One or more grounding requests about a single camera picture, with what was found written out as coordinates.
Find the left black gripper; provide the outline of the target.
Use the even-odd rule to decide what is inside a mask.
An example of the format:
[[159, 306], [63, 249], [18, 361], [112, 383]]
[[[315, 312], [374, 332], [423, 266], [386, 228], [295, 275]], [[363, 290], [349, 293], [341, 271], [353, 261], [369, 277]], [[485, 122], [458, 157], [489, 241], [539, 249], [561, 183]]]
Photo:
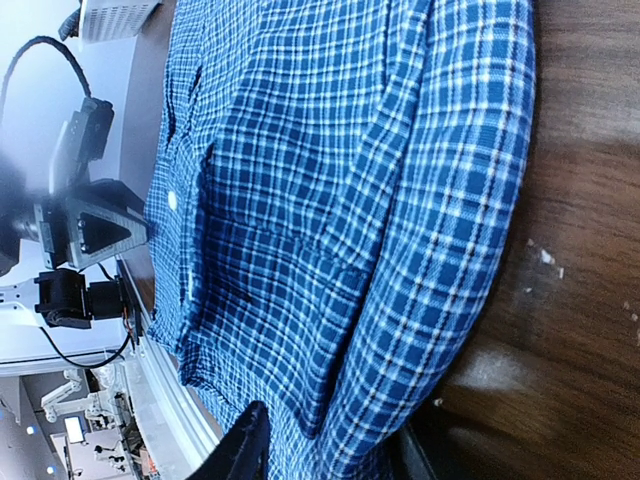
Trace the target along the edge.
[[67, 263], [78, 270], [120, 255], [148, 241], [142, 215], [80, 192], [36, 197], [34, 223], [44, 265], [56, 270]]

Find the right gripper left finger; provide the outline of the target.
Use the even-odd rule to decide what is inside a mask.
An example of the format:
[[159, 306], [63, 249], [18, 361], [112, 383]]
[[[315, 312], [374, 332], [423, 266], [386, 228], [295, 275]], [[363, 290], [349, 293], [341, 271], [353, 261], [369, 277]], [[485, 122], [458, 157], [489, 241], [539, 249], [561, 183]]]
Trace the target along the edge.
[[188, 480], [252, 480], [268, 477], [270, 421], [261, 401], [251, 402]]

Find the white plastic laundry basket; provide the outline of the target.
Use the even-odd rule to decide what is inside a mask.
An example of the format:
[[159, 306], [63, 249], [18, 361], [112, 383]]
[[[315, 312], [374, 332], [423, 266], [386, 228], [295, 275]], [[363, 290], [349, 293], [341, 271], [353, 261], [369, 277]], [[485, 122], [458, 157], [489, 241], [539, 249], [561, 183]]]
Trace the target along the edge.
[[135, 37], [161, 4], [157, 0], [82, 1], [79, 39], [82, 44], [94, 44]]

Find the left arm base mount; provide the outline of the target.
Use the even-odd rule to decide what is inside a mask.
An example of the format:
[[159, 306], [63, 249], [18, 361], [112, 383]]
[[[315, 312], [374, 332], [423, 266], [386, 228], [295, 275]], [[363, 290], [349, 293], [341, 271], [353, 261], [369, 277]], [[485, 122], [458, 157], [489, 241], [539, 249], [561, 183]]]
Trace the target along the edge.
[[61, 268], [40, 273], [34, 283], [35, 312], [48, 327], [88, 330], [94, 321], [121, 318], [133, 345], [139, 344], [139, 328], [131, 322], [133, 307], [120, 276], [87, 284], [82, 273]]

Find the blue plaid long sleeve shirt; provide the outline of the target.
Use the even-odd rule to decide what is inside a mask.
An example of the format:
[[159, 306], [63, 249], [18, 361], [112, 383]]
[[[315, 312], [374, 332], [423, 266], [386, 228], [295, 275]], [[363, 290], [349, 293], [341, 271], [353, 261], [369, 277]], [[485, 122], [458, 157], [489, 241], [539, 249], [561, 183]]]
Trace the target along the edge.
[[388, 479], [479, 318], [536, 90], [529, 1], [180, 1], [149, 335], [271, 479]]

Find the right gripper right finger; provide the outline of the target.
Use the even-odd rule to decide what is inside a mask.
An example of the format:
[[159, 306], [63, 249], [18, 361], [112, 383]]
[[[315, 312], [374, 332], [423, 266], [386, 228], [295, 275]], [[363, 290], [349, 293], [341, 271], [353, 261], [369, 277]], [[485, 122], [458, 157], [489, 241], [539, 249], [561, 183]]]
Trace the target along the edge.
[[433, 435], [428, 431], [418, 430], [411, 424], [406, 425], [398, 435], [400, 479], [436, 480], [436, 453], [438, 447]]

